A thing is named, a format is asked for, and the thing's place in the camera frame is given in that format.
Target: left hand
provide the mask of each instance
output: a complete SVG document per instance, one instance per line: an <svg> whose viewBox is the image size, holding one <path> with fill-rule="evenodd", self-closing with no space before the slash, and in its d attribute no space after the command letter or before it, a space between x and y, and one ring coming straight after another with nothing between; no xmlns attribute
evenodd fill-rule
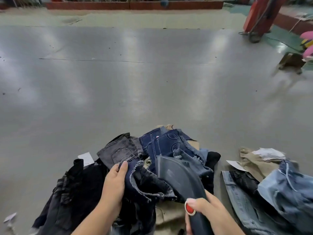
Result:
<svg viewBox="0 0 313 235"><path fill-rule="evenodd" d="M118 167L119 164L115 164L106 175L101 199L98 204L98 206L109 210L108 212L111 213L113 221L117 218L122 208L128 163L124 161L119 170Z"/></svg>

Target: pile of jeans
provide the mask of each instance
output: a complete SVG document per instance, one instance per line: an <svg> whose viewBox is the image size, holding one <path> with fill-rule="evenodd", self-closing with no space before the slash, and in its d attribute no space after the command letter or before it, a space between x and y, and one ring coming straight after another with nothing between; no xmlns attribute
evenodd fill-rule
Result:
<svg viewBox="0 0 313 235"><path fill-rule="evenodd" d="M159 126L137 138L124 133L112 139L98 153L95 163L85 166L83 159L57 181L52 195L33 228L38 235L71 234L98 204L108 171L116 163L128 162L122 208L112 225L119 235L153 234L162 225L162 234L177 235L181 223L166 232L169 221L184 218L184 206L173 188L156 175L158 155L175 157L189 162L200 177L204 188L213 193L214 166L221 155L201 149L193 140L172 125Z"/></svg>
<svg viewBox="0 0 313 235"><path fill-rule="evenodd" d="M285 156L240 149L244 170L222 171L229 199L250 234L313 234L313 177Z"/></svg>

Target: concrete floor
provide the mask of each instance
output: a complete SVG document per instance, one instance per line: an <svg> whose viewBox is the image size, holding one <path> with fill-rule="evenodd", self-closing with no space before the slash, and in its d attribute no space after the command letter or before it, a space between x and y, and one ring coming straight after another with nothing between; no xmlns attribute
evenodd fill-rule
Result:
<svg viewBox="0 0 313 235"><path fill-rule="evenodd" d="M172 123L222 158L273 147L312 174L313 74L234 30L0 27L0 214L27 234L78 155Z"/></svg>

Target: human hand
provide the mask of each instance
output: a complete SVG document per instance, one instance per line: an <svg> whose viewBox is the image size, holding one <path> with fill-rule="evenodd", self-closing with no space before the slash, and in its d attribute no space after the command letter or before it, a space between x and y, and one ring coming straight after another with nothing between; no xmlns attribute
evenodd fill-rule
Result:
<svg viewBox="0 0 313 235"><path fill-rule="evenodd" d="M187 203L195 211L202 213L209 221L214 235L245 235L224 205L213 194L205 191L209 202L204 198L187 199ZM189 215L186 213L186 232L193 235Z"/></svg>
<svg viewBox="0 0 313 235"><path fill-rule="evenodd" d="M125 176L128 163L124 161L118 170L119 164L115 164L106 175L99 206L108 210L113 221L119 215L122 208L122 198L125 190Z"/></svg>

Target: white tag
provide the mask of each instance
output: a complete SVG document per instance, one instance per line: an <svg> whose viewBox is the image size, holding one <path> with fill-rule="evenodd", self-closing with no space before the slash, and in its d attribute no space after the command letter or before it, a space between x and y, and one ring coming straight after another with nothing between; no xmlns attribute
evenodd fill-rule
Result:
<svg viewBox="0 0 313 235"><path fill-rule="evenodd" d="M14 214L9 215L8 217L6 217L6 218L4 219L3 222L5 223L5 222L7 222L7 221L12 220L12 219L16 216L16 214L17 214L17 213L14 213Z"/></svg>
<svg viewBox="0 0 313 235"><path fill-rule="evenodd" d="M95 163L95 161L92 159L90 153L84 153L78 156L79 159L83 159L84 160L84 167L88 166L92 163Z"/></svg>
<svg viewBox="0 0 313 235"><path fill-rule="evenodd" d="M238 170L247 171L242 166L240 166L240 164L238 162L236 162L236 161L228 161L228 160L226 160L226 162L228 162L230 165L232 165L234 168L236 168Z"/></svg>

